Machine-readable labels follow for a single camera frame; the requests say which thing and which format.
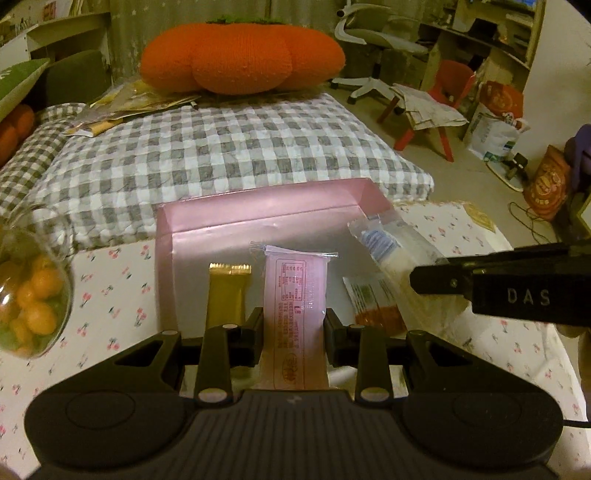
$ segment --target glass jar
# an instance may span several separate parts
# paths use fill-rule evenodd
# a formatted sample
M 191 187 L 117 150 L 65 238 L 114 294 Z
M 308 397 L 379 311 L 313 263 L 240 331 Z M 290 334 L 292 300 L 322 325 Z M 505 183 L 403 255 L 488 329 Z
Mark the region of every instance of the glass jar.
M 69 221 L 56 214 L 64 229 L 57 254 L 39 234 L 17 225 L 41 209 L 53 211 L 31 205 L 0 230 L 0 348 L 23 358 L 41 356 L 52 347 L 72 303 L 65 262 L 72 232 Z

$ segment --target cherry print tablecloth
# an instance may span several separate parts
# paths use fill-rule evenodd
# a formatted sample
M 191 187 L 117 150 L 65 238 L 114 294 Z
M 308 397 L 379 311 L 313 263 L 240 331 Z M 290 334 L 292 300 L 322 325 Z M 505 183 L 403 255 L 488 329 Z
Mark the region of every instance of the cherry print tablecloth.
M 396 208 L 447 257 L 511 247 L 496 228 L 492 232 L 475 224 L 461 203 L 414 203 Z M 539 385 L 558 401 L 564 418 L 587 419 L 580 384 L 554 325 L 474 315 L 470 308 L 456 323 L 448 341 Z M 589 480 L 589 445 L 587 430 L 565 428 L 548 464 L 561 479 Z
M 0 352 L 0 461 L 21 477 L 38 466 L 25 436 L 31 400 L 61 380 L 157 333 L 154 241 L 76 255 L 72 314 L 41 358 Z
M 510 248 L 504 236 L 478 226 L 461 204 L 397 207 L 447 256 Z M 0 461 L 22 477 L 37 466 L 22 420 L 32 398 L 157 331 L 154 242 L 96 250 L 74 257 L 74 304 L 60 339 L 42 358 L 26 361 L 0 352 Z M 553 325 L 481 317 L 466 312 L 450 338 L 475 355 L 540 385 L 564 416 L 586 419 L 573 367 Z M 563 479 L 591 477 L 589 439 L 565 429 L 550 466 Z

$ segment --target green pillow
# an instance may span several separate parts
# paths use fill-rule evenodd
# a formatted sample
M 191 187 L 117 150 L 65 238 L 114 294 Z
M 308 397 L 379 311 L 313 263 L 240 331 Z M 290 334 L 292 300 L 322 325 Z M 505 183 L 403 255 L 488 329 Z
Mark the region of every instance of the green pillow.
M 0 122 L 22 102 L 49 65 L 49 59 L 17 63 L 0 72 Z

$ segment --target bed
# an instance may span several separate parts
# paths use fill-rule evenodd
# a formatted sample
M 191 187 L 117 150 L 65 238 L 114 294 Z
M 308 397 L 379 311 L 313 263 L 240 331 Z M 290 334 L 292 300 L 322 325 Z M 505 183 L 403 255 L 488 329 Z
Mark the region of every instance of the bed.
M 0 185 L 8 185 L 0 214 L 25 196 L 52 205 L 69 216 L 77 250 L 150 238 L 157 205 L 188 197 L 369 177 L 392 200 L 424 200 L 434 186 L 431 175 L 326 93 L 209 100 L 136 118 L 96 138 L 64 137 L 60 130 L 72 119 L 64 110 L 78 109 L 63 106 L 56 119 L 53 107 L 42 134 L 0 173 Z M 40 164 L 30 155 L 47 137 L 56 140 Z M 27 162 L 35 174 L 18 177 L 16 165 Z

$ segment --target red stool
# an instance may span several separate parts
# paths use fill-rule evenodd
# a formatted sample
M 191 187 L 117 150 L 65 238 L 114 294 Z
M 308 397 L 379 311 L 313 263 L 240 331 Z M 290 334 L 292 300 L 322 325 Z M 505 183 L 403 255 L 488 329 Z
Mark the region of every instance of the red stool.
M 428 91 L 428 94 L 439 103 L 457 108 L 468 92 L 470 92 L 475 80 L 476 74 L 469 66 L 453 60 L 443 60 L 440 63 L 437 75 L 435 76 L 435 85 Z M 392 102 L 386 107 L 382 115 L 379 116 L 379 124 L 392 113 L 399 100 L 398 97 L 393 98 Z M 438 127 L 438 130 L 446 159 L 449 162 L 453 162 L 452 148 L 449 145 L 445 127 Z M 413 139 L 414 134 L 415 131 L 412 128 L 409 128 L 406 133 L 396 141 L 394 144 L 394 150 L 404 150 L 408 143 Z

